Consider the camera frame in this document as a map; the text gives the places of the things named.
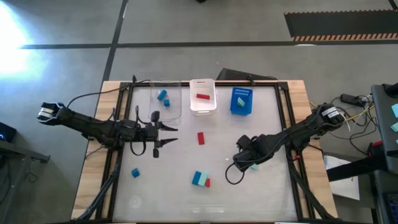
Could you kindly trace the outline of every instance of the black bracket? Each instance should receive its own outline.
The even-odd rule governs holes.
[[[255,83],[254,80],[253,80],[252,75],[248,75],[248,77],[246,78],[246,80],[249,80],[249,81],[250,81],[250,85],[251,85],[251,86],[255,86],[255,85],[256,85],[256,83]]]
[[[285,90],[285,91],[288,91],[288,90],[289,90],[289,86],[288,86],[287,82],[278,82],[278,86],[279,86],[281,89]]]

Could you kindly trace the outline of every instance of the small cube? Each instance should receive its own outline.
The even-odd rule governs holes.
[[[157,96],[158,100],[163,100],[167,95],[167,91],[166,90],[162,90],[159,95]]]
[[[200,176],[201,176],[201,172],[195,171],[195,175],[193,176],[193,179],[192,179],[193,185],[198,185]]]
[[[396,118],[398,118],[398,103],[391,106],[392,108],[392,112],[394,112],[394,115],[396,116]]]
[[[257,164],[253,164],[253,165],[250,166],[250,169],[259,170],[259,166]]]
[[[237,104],[238,104],[238,106],[244,106],[244,101],[240,98],[240,97],[238,97],[238,102],[237,102]]]
[[[202,172],[198,181],[198,185],[204,186],[207,180],[207,173]]]
[[[205,186],[206,186],[206,187],[210,187],[210,179],[209,179],[209,178],[207,178],[206,183],[205,183]]]
[[[137,178],[137,177],[139,176],[139,171],[138,171],[138,169],[137,169],[137,168],[133,169],[133,170],[131,171],[131,174],[132,174],[132,176],[133,176],[134,178]]]
[[[164,106],[170,107],[170,100],[164,100]]]
[[[197,98],[210,100],[210,96],[209,95],[200,94],[200,93],[197,94]]]
[[[392,130],[394,130],[395,132],[398,132],[398,122],[395,123],[395,124],[393,124],[393,125],[391,126],[391,128],[392,128]]]
[[[198,133],[198,143],[199,145],[205,144],[205,136],[203,135],[203,133]]]

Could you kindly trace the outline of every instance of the white tabletop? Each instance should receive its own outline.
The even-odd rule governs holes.
[[[182,87],[182,116],[177,132],[160,132],[160,138],[178,138],[152,157],[147,152],[135,156],[125,145],[119,178],[114,221],[295,221],[297,219],[285,149],[248,169],[238,185],[227,183],[224,173],[238,152],[236,141],[246,134],[275,134],[282,130],[273,87],[254,87],[252,113],[247,116],[229,111],[232,87],[217,87],[218,111],[213,116],[196,117],[190,112],[189,87]],[[130,117],[148,121],[150,88],[135,88]],[[198,145],[197,133],[204,132],[205,145]],[[142,143],[133,143],[141,152]],[[134,178],[131,171],[139,169]],[[211,187],[192,185],[195,171],[208,174]],[[228,172],[232,182],[241,177],[235,167]]]

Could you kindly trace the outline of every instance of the black floor mat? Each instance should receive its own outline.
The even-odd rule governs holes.
[[[294,41],[398,38],[398,12],[393,10],[286,12]]]

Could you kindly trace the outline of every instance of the blue plastic basket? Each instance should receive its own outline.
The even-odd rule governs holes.
[[[238,97],[244,101],[244,106],[238,105]],[[248,115],[251,114],[251,104],[253,101],[253,90],[234,87],[231,97],[231,112],[233,114]]]

